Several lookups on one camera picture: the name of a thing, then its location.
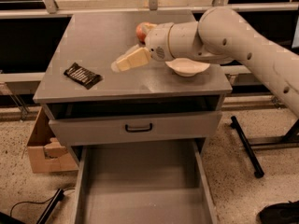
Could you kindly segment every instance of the metal stand leg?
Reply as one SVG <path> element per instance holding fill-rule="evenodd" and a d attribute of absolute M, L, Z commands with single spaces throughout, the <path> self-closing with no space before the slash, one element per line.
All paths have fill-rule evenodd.
<path fill-rule="evenodd" d="M 243 143 L 245 150 L 247 151 L 249 158 L 256 170 L 254 175 L 257 178 L 261 178 L 264 175 L 263 169 L 258 162 L 253 150 L 251 147 L 253 146 L 274 146 L 274 145 L 282 145 L 282 144 L 291 144 L 291 143 L 299 143 L 299 120 L 297 120 L 290 130 L 284 136 L 278 137 L 267 137 L 267 138 L 251 138 L 247 139 L 244 135 L 241 126 L 239 125 L 235 116 L 231 117 L 232 124 L 231 127 L 236 129 L 239 137 Z"/>
<path fill-rule="evenodd" d="M 64 191 L 62 189 L 58 189 L 55 193 L 55 196 L 52 198 L 52 200 L 50 201 L 50 203 L 48 204 L 48 206 L 46 207 L 45 211 L 43 212 L 36 224 L 45 224 L 51 212 L 55 208 L 57 202 L 61 201 L 63 198 Z"/>
<path fill-rule="evenodd" d="M 19 95 L 11 94 L 10 97 L 21 111 L 21 120 L 24 121 L 29 113 L 26 103 Z"/>
<path fill-rule="evenodd" d="M 234 129 L 236 129 L 237 133 L 239 134 L 239 137 L 240 137 L 240 139 L 241 139 L 241 141 L 243 143 L 243 146 L 244 146 L 244 148 L 245 148 L 247 154 L 249 155 L 249 158 L 250 158 L 250 160 L 251 160 L 251 162 L 253 164 L 253 167 L 255 169 L 255 172 L 254 172 L 255 177 L 256 178 L 263 177 L 263 175 L 264 175 L 263 169 L 262 169 L 260 163 L 258 162 L 258 160 L 257 160 L 257 158 L 256 158 L 256 156 L 255 156 L 255 154 L 254 154 L 254 152 L 253 152 L 253 150 L 251 148 L 251 145 L 250 145 L 248 139 L 246 138 L 246 136 L 244 135 L 244 133 L 242 131 L 242 128 L 239 125 L 236 117 L 232 116 L 231 120 L 233 122 L 231 124 L 231 127 L 234 128 Z"/>

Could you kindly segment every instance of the black cable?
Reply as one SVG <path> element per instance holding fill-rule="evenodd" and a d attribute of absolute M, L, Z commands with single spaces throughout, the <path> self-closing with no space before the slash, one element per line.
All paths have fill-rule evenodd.
<path fill-rule="evenodd" d="M 73 189 L 75 189 L 75 188 L 64 189 L 64 191 L 73 190 Z M 19 205 L 19 204 L 23 204 L 23 203 L 29 203 L 29 204 L 45 204 L 45 203 L 51 201 L 51 200 L 54 198 L 54 196 L 52 196 L 51 198 L 47 199 L 47 200 L 44 201 L 44 202 L 24 201 L 24 202 L 16 203 L 16 204 L 14 204 L 14 205 L 11 207 L 11 209 L 10 209 L 10 217 L 12 217 L 12 211 L 13 211 L 13 209 L 14 209 L 17 205 Z"/>
<path fill-rule="evenodd" d="M 75 188 L 64 189 L 64 191 L 68 191 L 68 190 L 75 190 Z"/>

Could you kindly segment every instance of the metal cabinet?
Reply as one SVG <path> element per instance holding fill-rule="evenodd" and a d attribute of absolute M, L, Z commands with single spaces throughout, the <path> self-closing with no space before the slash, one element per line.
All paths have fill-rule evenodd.
<path fill-rule="evenodd" d="M 216 132 L 231 86 L 216 64 L 194 77 L 155 61 L 113 73 L 110 65 L 137 43 L 142 21 L 194 17 L 74 15 L 34 97 L 61 144 L 71 152 L 84 147 L 71 223 L 216 223 L 198 148 Z M 73 62 L 104 79 L 86 90 L 64 76 Z"/>

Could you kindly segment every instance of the cabinet top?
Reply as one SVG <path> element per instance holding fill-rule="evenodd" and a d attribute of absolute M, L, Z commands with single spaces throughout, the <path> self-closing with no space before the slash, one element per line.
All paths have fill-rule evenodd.
<path fill-rule="evenodd" d="M 231 91 L 217 64 L 194 77 L 180 77 L 165 63 L 114 73 L 111 64 L 138 44 L 135 28 L 142 21 L 153 23 L 195 21 L 190 11 L 137 11 L 76 14 L 69 22 L 34 97 L 35 102 L 64 103 L 128 98 L 214 95 Z M 64 75 L 77 63 L 104 79 L 86 90 Z"/>

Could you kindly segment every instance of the closed drawer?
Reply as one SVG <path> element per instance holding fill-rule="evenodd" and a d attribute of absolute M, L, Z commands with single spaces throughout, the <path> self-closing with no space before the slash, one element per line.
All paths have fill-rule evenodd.
<path fill-rule="evenodd" d="M 50 127 L 65 146 L 212 136 L 220 111 L 113 118 L 51 120 Z"/>

